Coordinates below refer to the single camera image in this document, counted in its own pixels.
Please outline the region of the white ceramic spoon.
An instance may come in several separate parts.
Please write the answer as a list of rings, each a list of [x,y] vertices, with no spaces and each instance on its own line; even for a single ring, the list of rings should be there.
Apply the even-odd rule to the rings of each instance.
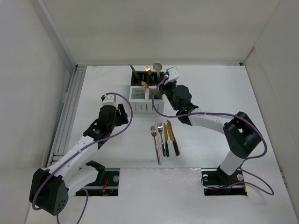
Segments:
[[[159,82],[161,81],[160,72],[162,71],[162,68],[163,66],[161,62],[157,61],[153,63],[153,69],[157,73],[157,79]]]

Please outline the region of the rose gold spoon green handle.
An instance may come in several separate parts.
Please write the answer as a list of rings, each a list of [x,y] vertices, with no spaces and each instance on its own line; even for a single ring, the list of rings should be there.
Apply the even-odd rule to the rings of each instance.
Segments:
[[[141,81],[141,85],[146,88],[149,89],[150,93],[152,94],[151,96],[154,97],[154,99],[160,99],[161,95],[159,92],[157,92],[156,94],[154,94],[154,91],[152,89],[149,88],[148,84],[145,81]]]

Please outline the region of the gold fork green handle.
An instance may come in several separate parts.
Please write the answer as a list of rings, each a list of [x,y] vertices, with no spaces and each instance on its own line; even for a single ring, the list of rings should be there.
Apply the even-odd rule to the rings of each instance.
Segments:
[[[145,65],[144,66],[144,69],[146,70],[146,72],[148,73],[149,77],[150,77],[150,80],[152,81],[152,83],[155,83],[155,80],[152,76],[152,72],[151,72],[151,69],[148,65]]]

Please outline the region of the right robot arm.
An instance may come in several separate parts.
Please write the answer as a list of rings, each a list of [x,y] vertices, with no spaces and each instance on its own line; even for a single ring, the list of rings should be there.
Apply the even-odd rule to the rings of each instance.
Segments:
[[[176,85],[175,81],[162,84],[159,90],[166,95],[181,123],[204,127],[225,136],[230,151],[218,167],[216,178],[223,184],[231,181],[233,173],[262,141],[251,119],[244,112],[233,115],[201,111],[191,103],[189,89],[184,85]]]

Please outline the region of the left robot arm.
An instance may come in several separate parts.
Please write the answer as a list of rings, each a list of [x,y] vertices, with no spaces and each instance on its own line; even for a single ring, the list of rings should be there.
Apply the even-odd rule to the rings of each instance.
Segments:
[[[66,206],[72,192],[77,192],[87,184],[82,178],[78,187],[70,184],[70,179],[80,172],[83,165],[92,167],[88,174],[94,185],[103,183],[103,166],[86,160],[97,152],[109,139],[117,126],[128,126],[130,121],[123,104],[103,105],[99,117],[84,131],[79,142],[54,165],[39,168],[32,177],[29,201],[33,210],[44,210],[53,216],[58,215]]]

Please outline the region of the black utensil caddy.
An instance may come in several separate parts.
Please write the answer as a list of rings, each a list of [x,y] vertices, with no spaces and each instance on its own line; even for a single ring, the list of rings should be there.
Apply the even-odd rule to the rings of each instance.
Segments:
[[[156,72],[152,72],[151,75],[146,71],[137,71],[136,72],[139,78],[136,78],[136,75],[132,71],[131,75],[131,86],[141,86],[141,81],[145,81],[148,86],[157,86],[161,81],[161,78],[157,76]]]

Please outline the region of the white utensil caddy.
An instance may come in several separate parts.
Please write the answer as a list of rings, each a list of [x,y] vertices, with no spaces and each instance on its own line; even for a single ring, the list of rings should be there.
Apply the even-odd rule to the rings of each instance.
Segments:
[[[143,86],[130,87],[129,102],[134,113],[156,113],[152,105],[152,95],[155,88],[155,86],[149,88]],[[164,99],[159,91],[154,96],[154,104],[160,113],[164,111]]]

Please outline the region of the rose gold fork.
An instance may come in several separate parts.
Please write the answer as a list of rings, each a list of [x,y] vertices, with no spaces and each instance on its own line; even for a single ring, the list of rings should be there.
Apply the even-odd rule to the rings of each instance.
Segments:
[[[157,156],[157,162],[158,162],[158,165],[161,165],[161,161],[160,161],[160,157],[159,157],[159,150],[158,150],[157,140],[156,140],[157,130],[156,130],[155,126],[151,126],[151,135],[154,138],[154,144],[155,144],[155,151],[156,151],[156,156]]]

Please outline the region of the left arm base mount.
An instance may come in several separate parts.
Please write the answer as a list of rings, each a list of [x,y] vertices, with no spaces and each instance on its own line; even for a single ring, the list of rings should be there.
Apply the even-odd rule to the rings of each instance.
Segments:
[[[97,171],[95,180],[84,186],[89,196],[118,196],[119,168],[105,168],[105,166],[95,161],[87,162],[83,168]]]

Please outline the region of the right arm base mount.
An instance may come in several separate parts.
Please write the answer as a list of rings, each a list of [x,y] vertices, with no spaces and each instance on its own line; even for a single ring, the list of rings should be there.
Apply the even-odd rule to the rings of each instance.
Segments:
[[[203,168],[201,175],[205,196],[247,196],[243,173],[239,169],[228,176],[216,168]]]

